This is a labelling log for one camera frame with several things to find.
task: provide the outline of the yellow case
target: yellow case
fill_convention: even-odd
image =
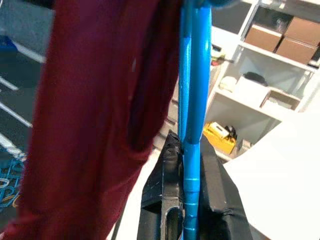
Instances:
[[[222,137],[222,132],[221,130],[219,130],[219,127],[222,128],[220,125],[218,125],[217,128],[211,123],[207,123],[206,125],[204,125],[203,135],[208,139],[209,143],[213,147],[220,149],[227,154],[230,154],[236,145],[236,139],[228,136]]]

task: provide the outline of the yellow device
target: yellow device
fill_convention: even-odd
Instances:
[[[209,143],[226,154],[230,154],[236,145],[236,139],[229,136],[229,132],[217,122],[204,125],[203,135]]]

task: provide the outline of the white box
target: white box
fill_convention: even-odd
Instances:
[[[292,109],[288,109],[270,100],[265,101],[262,109],[280,119],[290,119],[295,114],[295,111]]]
[[[268,87],[241,76],[235,85],[233,94],[239,102],[259,108],[269,91]]]
[[[245,139],[242,139],[241,142],[239,143],[239,145],[237,146],[237,157],[239,157],[240,155],[244,154],[246,151],[248,151],[251,147],[253,146],[253,144]]]

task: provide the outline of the red fabric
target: red fabric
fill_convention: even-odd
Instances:
[[[56,2],[5,240],[106,239],[168,113],[179,16],[172,0]]]

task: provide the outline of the floor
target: floor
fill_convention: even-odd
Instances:
[[[42,65],[18,53],[0,56],[0,147],[12,152],[24,151],[32,127],[37,84]],[[8,159],[0,152],[0,161]],[[16,215],[16,209],[7,207],[0,212],[0,229]]]

